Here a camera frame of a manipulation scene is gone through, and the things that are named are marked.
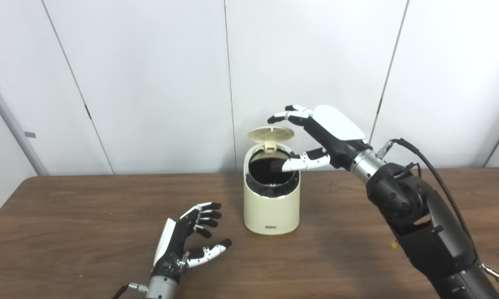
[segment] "open lid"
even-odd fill
[[[265,151],[273,153],[277,149],[277,142],[289,140],[294,136],[294,131],[287,127],[258,127],[248,133],[248,137],[258,143],[264,143]]]

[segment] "trash can lid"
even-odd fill
[[[258,127],[248,133],[248,137],[255,142],[281,142],[294,136],[294,131],[287,127]]]

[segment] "black cable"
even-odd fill
[[[128,284],[125,284],[124,286],[120,287],[120,289],[115,293],[112,299],[118,299],[118,297],[122,296],[124,292],[128,289]]]
[[[392,139],[390,141],[395,142],[395,143],[399,144],[400,146],[403,146],[403,147],[407,148],[409,151],[411,151],[412,153],[416,154],[426,164],[426,166],[428,167],[428,169],[430,170],[430,172],[432,172],[432,174],[434,175],[434,178],[436,178],[436,181],[438,182],[438,184],[441,186],[441,189],[443,189],[443,192],[447,196],[447,199],[449,200],[449,203],[453,207],[453,211],[456,214],[456,218],[458,218],[458,221],[460,222],[460,225],[462,226],[462,229],[464,229],[464,232],[467,234],[467,236],[471,240],[471,243],[473,243],[473,246],[474,246],[473,238],[471,237],[471,234],[469,233],[467,225],[465,224],[464,217],[462,216],[462,213],[460,212],[460,209],[456,205],[456,202],[454,201],[454,198],[451,195],[451,193],[449,191],[449,188],[447,188],[447,186],[445,185],[445,183],[441,179],[441,176],[438,174],[438,172],[434,168],[434,166],[432,166],[432,164],[430,164],[430,161],[428,161],[428,159],[415,146],[413,146],[410,142],[407,142],[403,138],[401,138],[401,139]]]
[[[408,164],[407,166],[405,166],[405,169],[400,174],[395,176],[395,178],[399,179],[399,178],[402,178],[403,176],[407,175],[410,172],[410,170],[412,168],[414,168],[414,166],[417,166],[417,176],[422,177],[421,176],[421,166],[419,165],[419,163],[412,162],[412,163]]]

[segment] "robotic arm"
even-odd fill
[[[383,160],[394,142],[424,158],[417,148],[402,139],[391,140],[376,154],[362,131],[336,108],[322,105],[311,111],[292,105],[285,110],[270,117],[268,123],[288,120],[300,125],[323,148],[276,161],[272,171],[331,164],[352,172],[366,184],[368,199],[377,206],[412,265],[428,278],[441,299],[499,299],[484,274],[493,275],[499,282],[499,272],[480,262],[456,206],[458,218],[437,191],[410,172],[413,164],[403,167]],[[424,161],[443,184],[428,160]],[[425,216],[430,220],[418,223]]]
[[[115,294],[117,299],[128,288],[146,293],[146,299],[173,299],[181,275],[190,267],[207,263],[223,253],[231,240],[225,239],[218,244],[184,250],[185,240],[193,233],[199,233],[205,238],[210,238],[211,233],[204,225],[217,227],[222,214],[219,203],[201,203],[185,212],[178,221],[170,218],[166,220],[163,233],[159,240],[149,286],[143,284],[125,284]]]

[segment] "trash can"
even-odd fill
[[[244,158],[244,223],[255,233],[280,235],[299,225],[300,173],[272,172],[270,164],[289,159],[292,150],[277,142],[294,132],[286,127],[259,127],[248,134],[258,144]]]

